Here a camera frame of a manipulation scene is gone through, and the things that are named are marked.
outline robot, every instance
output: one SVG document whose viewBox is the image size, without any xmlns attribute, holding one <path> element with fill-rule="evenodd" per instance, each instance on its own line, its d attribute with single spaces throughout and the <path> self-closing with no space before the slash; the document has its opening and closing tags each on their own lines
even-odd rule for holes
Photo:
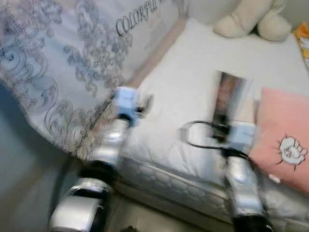
<svg viewBox="0 0 309 232">
<path fill-rule="evenodd" d="M 109 202 L 117 178 L 121 149 L 132 127 L 149 106 L 138 107 L 135 89 L 119 87 L 113 104 L 118 109 L 102 139 L 102 146 L 92 154 L 88 165 L 81 170 L 76 184 L 58 204 L 50 220 L 51 232 L 101 232 L 108 215 Z M 254 127 L 236 124 L 216 129 L 230 131 L 226 147 L 220 147 L 226 158 L 225 184 L 229 208 L 236 232 L 272 232 L 267 220 L 258 182 L 251 163 L 245 155 L 252 142 Z"/>
</svg>

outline white bedding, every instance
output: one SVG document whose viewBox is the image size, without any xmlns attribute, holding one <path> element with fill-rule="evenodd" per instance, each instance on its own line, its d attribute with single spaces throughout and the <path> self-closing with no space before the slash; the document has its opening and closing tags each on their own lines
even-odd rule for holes
<svg viewBox="0 0 309 232">
<path fill-rule="evenodd" d="M 133 130 L 125 155 L 221 185 L 221 157 L 178 138 L 184 123 L 211 119 L 217 70 L 252 79 L 250 94 L 255 99 L 264 86 L 309 94 L 309 73 L 292 34 L 283 43 L 256 35 L 227 39 L 214 34 L 211 26 L 189 19 L 140 87 L 141 92 L 154 95 L 154 105 Z M 201 139 L 205 132 L 196 135 Z"/>
</svg>

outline printed fabric panel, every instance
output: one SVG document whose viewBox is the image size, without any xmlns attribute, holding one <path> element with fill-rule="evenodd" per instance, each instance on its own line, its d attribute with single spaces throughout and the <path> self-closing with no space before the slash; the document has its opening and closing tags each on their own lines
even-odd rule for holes
<svg viewBox="0 0 309 232">
<path fill-rule="evenodd" d="M 185 13 L 184 0 L 0 1 L 0 81 L 34 129 L 74 153 Z"/>
</svg>

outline plush toy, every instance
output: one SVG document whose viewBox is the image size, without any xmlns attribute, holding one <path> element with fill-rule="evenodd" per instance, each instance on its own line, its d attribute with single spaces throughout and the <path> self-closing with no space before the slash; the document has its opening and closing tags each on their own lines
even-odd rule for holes
<svg viewBox="0 0 309 232">
<path fill-rule="evenodd" d="M 236 10 L 214 25 L 214 32 L 229 38 L 248 35 L 257 25 L 260 36 L 270 41 L 284 40 L 292 25 L 280 13 L 286 0 L 242 0 Z"/>
</svg>

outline orange object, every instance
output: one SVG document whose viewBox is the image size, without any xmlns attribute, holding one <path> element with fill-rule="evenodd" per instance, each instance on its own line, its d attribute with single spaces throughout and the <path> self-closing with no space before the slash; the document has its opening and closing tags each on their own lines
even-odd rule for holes
<svg viewBox="0 0 309 232">
<path fill-rule="evenodd" d="M 306 22 L 302 22 L 299 27 L 294 31 L 300 47 L 304 62 L 309 69 L 309 27 Z M 303 43 L 302 40 L 308 40 L 308 43 Z"/>
</svg>

